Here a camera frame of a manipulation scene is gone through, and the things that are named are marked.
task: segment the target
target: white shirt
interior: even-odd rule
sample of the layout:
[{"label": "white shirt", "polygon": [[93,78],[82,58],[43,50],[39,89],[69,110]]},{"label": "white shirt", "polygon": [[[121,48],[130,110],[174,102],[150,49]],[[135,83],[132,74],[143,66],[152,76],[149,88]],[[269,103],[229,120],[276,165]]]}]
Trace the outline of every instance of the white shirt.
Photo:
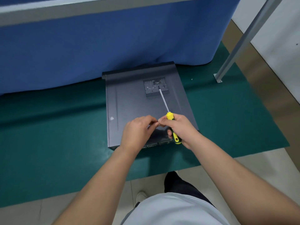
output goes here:
[{"label": "white shirt", "polygon": [[229,225],[210,203],[179,193],[161,193],[142,201],[123,225]]}]

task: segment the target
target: yellow screwdriver handle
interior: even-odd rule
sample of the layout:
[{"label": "yellow screwdriver handle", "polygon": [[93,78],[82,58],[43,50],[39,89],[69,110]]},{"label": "yellow screwdriver handle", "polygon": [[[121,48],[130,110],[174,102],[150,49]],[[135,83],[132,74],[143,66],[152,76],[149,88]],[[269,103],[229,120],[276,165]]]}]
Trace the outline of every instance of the yellow screwdriver handle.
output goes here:
[{"label": "yellow screwdriver handle", "polygon": [[[168,112],[167,113],[167,119],[168,120],[175,120],[174,119],[174,114],[172,112]],[[174,133],[174,131],[172,130],[172,134],[173,134],[173,141],[175,144],[181,144],[181,138],[179,136],[177,136],[176,133]]]}]

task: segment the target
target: white sneaker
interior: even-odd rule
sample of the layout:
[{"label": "white sneaker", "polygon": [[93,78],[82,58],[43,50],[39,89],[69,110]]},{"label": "white sneaker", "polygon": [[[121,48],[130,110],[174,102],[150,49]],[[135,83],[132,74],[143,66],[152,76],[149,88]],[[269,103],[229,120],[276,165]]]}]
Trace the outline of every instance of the white sneaker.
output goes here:
[{"label": "white sneaker", "polygon": [[148,198],[147,194],[145,194],[145,192],[143,192],[143,191],[140,191],[137,194],[137,203],[142,202],[143,200],[145,200],[147,198]]}]

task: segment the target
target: metal table leg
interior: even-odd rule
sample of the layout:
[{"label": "metal table leg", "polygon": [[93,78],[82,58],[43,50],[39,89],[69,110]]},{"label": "metal table leg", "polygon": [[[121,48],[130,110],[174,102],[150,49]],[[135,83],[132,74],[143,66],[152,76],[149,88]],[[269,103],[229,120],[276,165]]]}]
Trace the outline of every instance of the metal table leg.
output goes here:
[{"label": "metal table leg", "polygon": [[214,74],[215,79],[218,83],[222,82],[223,76],[235,62],[236,58],[240,55],[240,53],[246,48],[246,46],[250,43],[253,37],[257,34],[257,32],[261,29],[270,15],[274,12],[277,6],[280,4],[282,0],[267,0],[261,10],[258,12],[254,20],[251,22],[250,26],[247,28],[246,32],[243,34],[241,39],[238,41],[220,70]]}]

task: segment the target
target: green anti-static mat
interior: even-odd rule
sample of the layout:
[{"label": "green anti-static mat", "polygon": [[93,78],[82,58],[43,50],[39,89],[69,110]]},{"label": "green anti-static mat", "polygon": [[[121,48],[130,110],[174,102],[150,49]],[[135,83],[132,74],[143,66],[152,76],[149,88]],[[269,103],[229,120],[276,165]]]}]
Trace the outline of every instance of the green anti-static mat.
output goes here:
[{"label": "green anti-static mat", "polygon": [[[177,67],[201,133],[232,157],[288,146],[235,64],[216,83],[227,56],[220,44],[210,64]],[[0,96],[0,207],[79,191],[112,152],[104,80]],[[197,165],[182,145],[146,148],[127,180]]]}]

